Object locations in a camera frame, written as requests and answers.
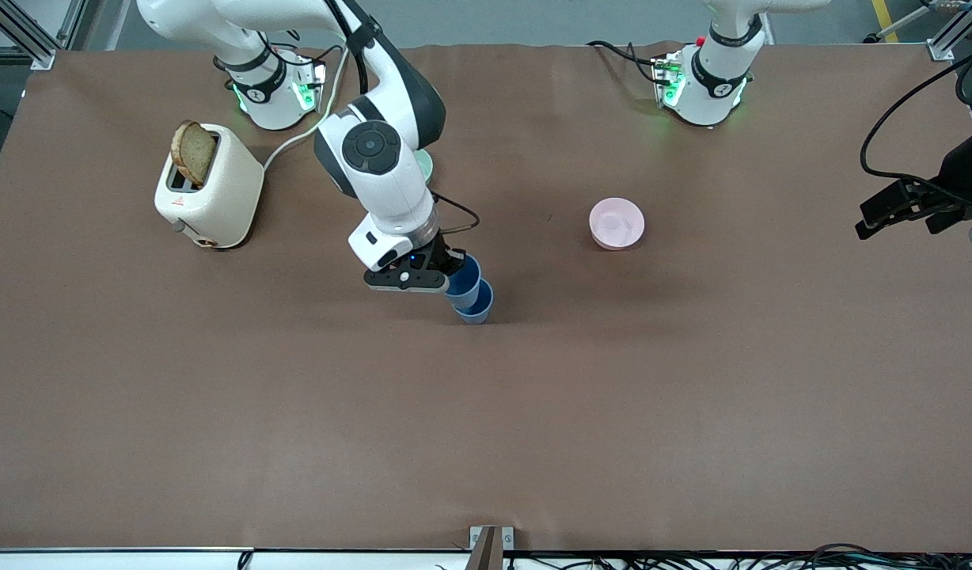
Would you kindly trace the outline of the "blue plastic cup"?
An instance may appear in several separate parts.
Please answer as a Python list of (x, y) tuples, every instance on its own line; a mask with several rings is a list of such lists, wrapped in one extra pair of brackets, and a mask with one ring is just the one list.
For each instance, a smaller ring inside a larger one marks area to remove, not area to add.
[(479, 296), (482, 271), (474, 256), (465, 254), (463, 267), (447, 277), (445, 296), (456, 311), (474, 306)]
[(480, 279), (477, 284), (456, 302), (451, 304), (456, 314), (467, 325), (485, 324), (495, 299), (491, 284)]

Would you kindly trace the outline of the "grey metal rod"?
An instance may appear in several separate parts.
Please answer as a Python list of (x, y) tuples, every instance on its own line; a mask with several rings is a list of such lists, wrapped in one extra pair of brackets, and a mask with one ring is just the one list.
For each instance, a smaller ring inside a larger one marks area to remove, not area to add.
[(876, 15), (879, 28), (862, 39), (862, 44), (898, 43), (898, 33), (915, 21), (930, 13), (928, 0), (919, 0), (912, 10), (900, 18), (894, 18), (889, 0), (870, 0), (873, 14)]

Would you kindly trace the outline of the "cream toaster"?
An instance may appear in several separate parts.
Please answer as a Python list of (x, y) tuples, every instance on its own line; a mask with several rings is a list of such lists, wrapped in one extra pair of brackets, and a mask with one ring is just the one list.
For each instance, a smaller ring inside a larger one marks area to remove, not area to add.
[(228, 127), (200, 123), (218, 141), (207, 180), (190, 184), (169, 152), (154, 189), (154, 208), (172, 230), (204, 249), (237, 248), (250, 234), (264, 169)]

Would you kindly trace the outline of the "pink bowl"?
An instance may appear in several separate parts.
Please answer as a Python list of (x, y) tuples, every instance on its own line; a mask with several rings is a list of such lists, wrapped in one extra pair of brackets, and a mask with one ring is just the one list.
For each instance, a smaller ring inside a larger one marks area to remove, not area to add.
[(643, 212), (630, 199), (601, 199), (590, 210), (590, 234), (599, 248), (630, 249), (643, 237), (646, 220)]

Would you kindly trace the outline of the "brown table cover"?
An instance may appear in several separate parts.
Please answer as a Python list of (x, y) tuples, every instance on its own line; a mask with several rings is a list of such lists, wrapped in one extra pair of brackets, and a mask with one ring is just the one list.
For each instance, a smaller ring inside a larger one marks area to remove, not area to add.
[[(363, 209), (311, 148), (215, 252), (154, 185), (182, 120), (262, 158), (209, 55), (65, 53), (0, 155), (0, 547), (972, 553), (966, 225), (859, 241), (863, 137), (918, 46), (771, 46), (727, 123), (682, 125), (584, 47), (426, 47), (433, 187), (490, 320), (370, 290)], [(590, 210), (643, 212), (599, 248)]]

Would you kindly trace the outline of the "brown bread slice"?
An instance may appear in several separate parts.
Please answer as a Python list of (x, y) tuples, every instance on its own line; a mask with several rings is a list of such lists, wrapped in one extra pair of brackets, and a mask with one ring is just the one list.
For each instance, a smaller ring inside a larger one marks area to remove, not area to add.
[(207, 180), (217, 145), (217, 139), (201, 123), (183, 120), (170, 143), (173, 165), (190, 184), (201, 187)]

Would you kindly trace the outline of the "aluminium frame profile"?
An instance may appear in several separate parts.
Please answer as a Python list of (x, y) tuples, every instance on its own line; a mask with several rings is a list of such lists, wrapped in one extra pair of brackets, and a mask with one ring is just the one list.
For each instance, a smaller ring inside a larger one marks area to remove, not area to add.
[(52, 68), (78, 43), (90, 0), (0, 0), (0, 65)]
[(927, 40), (934, 61), (953, 60), (953, 47), (972, 39), (972, 0), (924, 0), (929, 10), (949, 15), (950, 21)]

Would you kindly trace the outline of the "grey metal bracket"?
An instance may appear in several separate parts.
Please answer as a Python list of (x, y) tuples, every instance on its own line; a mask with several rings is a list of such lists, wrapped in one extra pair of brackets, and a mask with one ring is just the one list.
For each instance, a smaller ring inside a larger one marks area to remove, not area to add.
[(511, 558), (515, 551), (513, 526), (471, 527), (470, 549), (465, 570), (516, 570)]

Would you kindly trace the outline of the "brown upright post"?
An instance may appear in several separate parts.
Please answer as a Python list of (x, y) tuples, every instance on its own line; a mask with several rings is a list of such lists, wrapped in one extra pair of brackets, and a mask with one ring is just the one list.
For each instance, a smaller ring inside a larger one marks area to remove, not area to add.
[(482, 526), (476, 534), (472, 552), (464, 570), (500, 570), (502, 567), (502, 531), (497, 526)]

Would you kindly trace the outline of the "white table edge rail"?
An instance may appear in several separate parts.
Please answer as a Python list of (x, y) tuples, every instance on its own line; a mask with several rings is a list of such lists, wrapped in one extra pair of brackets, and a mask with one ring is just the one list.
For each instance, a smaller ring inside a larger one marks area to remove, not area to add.
[[(463, 549), (0, 549), (0, 570), (464, 570)], [(530, 551), (516, 570), (972, 570), (972, 554), (807, 551)]]

